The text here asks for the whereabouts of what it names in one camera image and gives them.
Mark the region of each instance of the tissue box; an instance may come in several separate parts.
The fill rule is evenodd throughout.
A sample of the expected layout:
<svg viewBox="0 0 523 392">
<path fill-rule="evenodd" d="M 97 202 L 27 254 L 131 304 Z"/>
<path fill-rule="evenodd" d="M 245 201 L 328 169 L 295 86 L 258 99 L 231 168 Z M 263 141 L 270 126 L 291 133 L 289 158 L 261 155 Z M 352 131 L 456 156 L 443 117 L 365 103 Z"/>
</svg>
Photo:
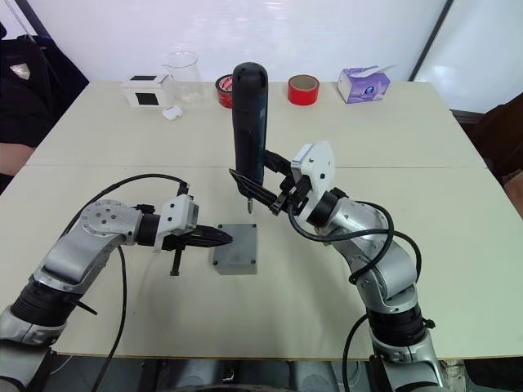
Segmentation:
<svg viewBox="0 0 523 392">
<path fill-rule="evenodd" d="M 390 79 L 380 71 L 383 68 L 345 68 L 337 81 L 337 89 L 348 104 L 367 100 L 382 100 Z"/>
<path fill-rule="evenodd" d="M 168 75 L 134 75 L 122 82 L 122 88 L 130 106 L 172 105 L 172 81 Z"/>
</svg>

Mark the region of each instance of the glass beaker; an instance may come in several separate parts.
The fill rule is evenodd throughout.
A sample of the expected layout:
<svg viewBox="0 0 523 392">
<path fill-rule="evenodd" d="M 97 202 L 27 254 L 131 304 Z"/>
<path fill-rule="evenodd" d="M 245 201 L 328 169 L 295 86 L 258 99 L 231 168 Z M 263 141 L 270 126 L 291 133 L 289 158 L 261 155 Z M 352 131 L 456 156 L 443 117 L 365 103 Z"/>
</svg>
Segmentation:
<svg viewBox="0 0 523 392">
<path fill-rule="evenodd" d="M 202 79 L 197 64 L 198 55 L 192 51 L 174 51 L 165 57 L 165 64 L 162 64 L 171 75 L 175 97 L 186 108 L 194 108 L 203 100 Z"/>
</svg>

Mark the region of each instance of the tape roll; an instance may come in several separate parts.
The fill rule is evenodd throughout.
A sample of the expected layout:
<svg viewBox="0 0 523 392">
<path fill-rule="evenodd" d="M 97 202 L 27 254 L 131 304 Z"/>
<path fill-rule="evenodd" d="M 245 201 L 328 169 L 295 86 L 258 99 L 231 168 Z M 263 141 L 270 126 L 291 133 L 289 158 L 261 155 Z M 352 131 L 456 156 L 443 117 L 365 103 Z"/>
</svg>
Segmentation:
<svg viewBox="0 0 523 392">
<path fill-rule="evenodd" d="M 232 74 L 218 78 L 215 86 L 220 105 L 232 109 Z"/>
<path fill-rule="evenodd" d="M 295 105 L 312 105 L 318 98 L 320 82 L 314 76 L 296 75 L 288 80 L 287 97 Z"/>
</svg>

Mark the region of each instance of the white table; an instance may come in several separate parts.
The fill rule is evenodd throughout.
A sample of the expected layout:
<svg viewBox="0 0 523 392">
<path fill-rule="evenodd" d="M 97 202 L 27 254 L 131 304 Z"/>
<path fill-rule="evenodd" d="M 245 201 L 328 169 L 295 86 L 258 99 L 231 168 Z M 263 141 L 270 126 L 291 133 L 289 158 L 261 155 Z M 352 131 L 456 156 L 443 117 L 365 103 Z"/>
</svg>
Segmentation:
<svg viewBox="0 0 523 392">
<path fill-rule="evenodd" d="M 92 195 L 124 177 L 163 172 L 190 182 L 199 223 L 256 222 L 257 275 L 221 276 L 209 250 L 191 248 L 181 276 L 169 276 L 172 253 L 125 247 L 127 324 L 117 355 L 206 358 L 339 359 L 351 325 L 364 313 L 347 282 L 344 260 L 298 236 L 285 216 L 260 204 L 253 215 L 225 168 L 25 167 L 0 197 L 0 309 L 11 303 L 70 217 Z M 278 176 L 267 176 L 276 189 Z M 337 170 L 350 196 L 385 206 L 398 230 L 422 249 L 418 290 L 440 358 L 523 353 L 520 283 L 523 224 L 503 190 L 481 168 L 354 168 Z M 143 180 L 110 197 L 159 207 L 176 193 L 165 180 Z M 120 265 L 110 258 L 54 348 L 106 355 L 118 329 Z M 371 354 L 366 327 L 350 357 Z"/>
<path fill-rule="evenodd" d="M 213 83 L 206 100 L 169 122 L 160 109 L 131 108 L 117 82 L 92 82 L 29 160 L 29 165 L 232 167 L 230 109 Z M 429 83 L 393 82 L 382 101 L 346 105 L 324 82 L 308 107 L 271 83 L 266 147 L 286 158 L 328 140 L 338 167 L 485 167 Z"/>
</svg>

